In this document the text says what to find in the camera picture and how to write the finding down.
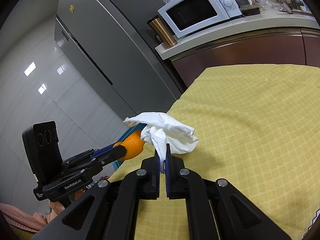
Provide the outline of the person left hand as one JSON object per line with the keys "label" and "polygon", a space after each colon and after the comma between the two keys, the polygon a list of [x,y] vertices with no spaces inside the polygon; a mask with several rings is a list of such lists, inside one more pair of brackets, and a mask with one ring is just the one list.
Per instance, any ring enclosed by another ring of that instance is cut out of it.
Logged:
{"label": "person left hand", "polygon": [[[83,189],[80,189],[69,196],[69,199],[77,200],[84,194]],[[47,215],[47,223],[50,223],[53,219],[55,219],[60,213],[65,210],[65,207],[60,202],[51,202],[49,201],[49,206],[51,208],[51,212]]]}

